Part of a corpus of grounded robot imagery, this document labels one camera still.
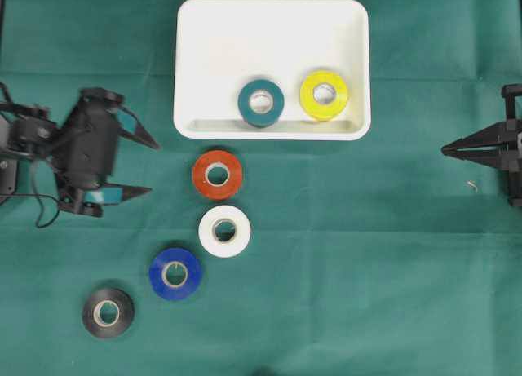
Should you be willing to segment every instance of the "electrical tape roll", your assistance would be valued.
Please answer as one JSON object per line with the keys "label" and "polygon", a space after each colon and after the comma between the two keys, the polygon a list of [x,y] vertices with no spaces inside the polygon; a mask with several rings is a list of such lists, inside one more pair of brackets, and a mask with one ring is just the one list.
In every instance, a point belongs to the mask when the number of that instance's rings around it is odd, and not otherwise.
{"label": "electrical tape roll", "polygon": [[[215,167],[222,167],[228,177],[223,184],[213,184],[209,173]],[[211,150],[201,155],[192,167],[192,182],[201,195],[213,200],[222,201],[234,195],[243,182],[243,169],[237,158],[224,150]]]}
{"label": "electrical tape roll", "polygon": [[[101,308],[105,303],[117,309],[115,320],[106,323],[101,318]],[[83,306],[82,320],[85,328],[96,338],[114,338],[123,334],[134,319],[134,305],[127,293],[119,289],[103,288],[87,299]]]}
{"label": "electrical tape roll", "polygon": [[[166,272],[172,265],[182,267],[184,279],[177,285],[166,279]],[[165,300],[182,300],[194,293],[201,283],[201,265],[197,258],[182,248],[162,251],[150,265],[148,278],[156,294]]]}
{"label": "electrical tape roll", "polygon": [[[221,241],[215,229],[220,223],[231,223],[235,232],[230,240]],[[250,241],[250,221],[245,213],[234,206],[216,206],[205,213],[199,223],[199,239],[205,250],[220,258],[231,258],[240,254]]]}
{"label": "electrical tape roll", "polygon": [[[334,97],[328,103],[320,103],[314,97],[317,87],[327,86],[333,89]],[[349,92],[343,78],[329,70],[317,70],[306,76],[299,92],[301,107],[318,121],[329,121],[338,116],[347,106]]]}
{"label": "electrical tape roll", "polygon": [[[252,99],[256,95],[264,96],[270,102],[261,112],[256,111],[252,106]],[[267,127],[279,119],[285,107],[285,97],[275,83],[263,79],[254,80],[241,89],[237,98],[237,107],[245,122],[256,127]]]}

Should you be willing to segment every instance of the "green cloth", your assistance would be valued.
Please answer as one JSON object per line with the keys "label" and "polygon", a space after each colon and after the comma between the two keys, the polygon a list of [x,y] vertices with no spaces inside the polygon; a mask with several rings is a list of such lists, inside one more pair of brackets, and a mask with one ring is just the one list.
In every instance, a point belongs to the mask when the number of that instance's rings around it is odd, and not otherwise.
{"label": "green cloth", "polygon": [[[14,100],[61,122],[80,87],[103,86],[162,150],[121,141],[111,181],[154,191],[102,219],[62,214],[37,230],[33,198],[0,208],[0,374],[520,374],[522,210],[497,171],[440,154],[503,119],[500,89],[522,80],[520,0],[358,0],[373,119],[356,142],[182,137],[172,101],[183,1],[6,2],[0,72]],[[245,169],[230,203],[253,235],[234,259],[197,237],[215,203],[192,186],[191,165],[216,145]],[[47,168],[38,178],[54,192]],[[148,282],[167,246],[201,260],[187,301]],[[125,290],[136,316],[102,341],[81,313],[104,285]]]}

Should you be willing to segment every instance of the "black cable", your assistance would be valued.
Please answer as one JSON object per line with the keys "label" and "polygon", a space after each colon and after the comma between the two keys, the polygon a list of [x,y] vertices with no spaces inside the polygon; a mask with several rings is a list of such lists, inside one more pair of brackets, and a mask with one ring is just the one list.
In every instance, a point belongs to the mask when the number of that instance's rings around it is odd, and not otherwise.
{"label": "black cable", "polygon": [[[42,228],[47,228],[48,226],[52,225],[56,221],[58,216],[60,215],[60,201],[58,201],[58,199],[53,197],[52,195],[38,193],[38,189],[36,186],[36,169],[37,169],[37,167],[38,167],[38,161],[33,161],[31,163],[31,166],[29,167],[29,176],[30,176],[30,180],[31,180],[31,189],[33,190],[33,193],[21,193],[21,194],[0,193],[0,197],[36,197],[38,205],[40,206],[40,213],[38,214],[38,218],[36,219],[34,226],[38,229],[42,229]],[[41,198],[51,199],[56,204],[55,215],[53,216],[52,219],[47,221],[45,224],[40,224],[40,222],[42,221],[42,217],[46,212],[46,207],[43,205]]]}

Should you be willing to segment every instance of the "plastic tray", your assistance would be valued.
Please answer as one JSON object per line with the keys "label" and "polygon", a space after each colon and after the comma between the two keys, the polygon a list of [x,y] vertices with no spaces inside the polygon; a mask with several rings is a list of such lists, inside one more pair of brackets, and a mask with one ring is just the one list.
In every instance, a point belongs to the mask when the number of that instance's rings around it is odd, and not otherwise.
{"label": "plastic tray", "polygon": [[[198,139],[354,140],[370,125],[366,9],[353,0],[187,0],[178,11],[174,124]],[[315,69],[341,74],[345,110],[329,122],[299,104]],[[285,95],[280,120],[259,129],[242,120],[241,88],[256,78]]]}

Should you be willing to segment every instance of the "teal tape roll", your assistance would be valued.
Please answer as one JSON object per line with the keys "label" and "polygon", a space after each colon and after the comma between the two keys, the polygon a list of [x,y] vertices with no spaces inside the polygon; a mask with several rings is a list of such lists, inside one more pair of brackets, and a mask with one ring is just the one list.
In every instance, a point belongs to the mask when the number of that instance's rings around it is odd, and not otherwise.
{"label": "teal tape roll", "polygon": [[279,119],[285,107],[285,97],[273,82],[254,80],[241,89],[237,106],[245,122],[256,127],[267,127]]}

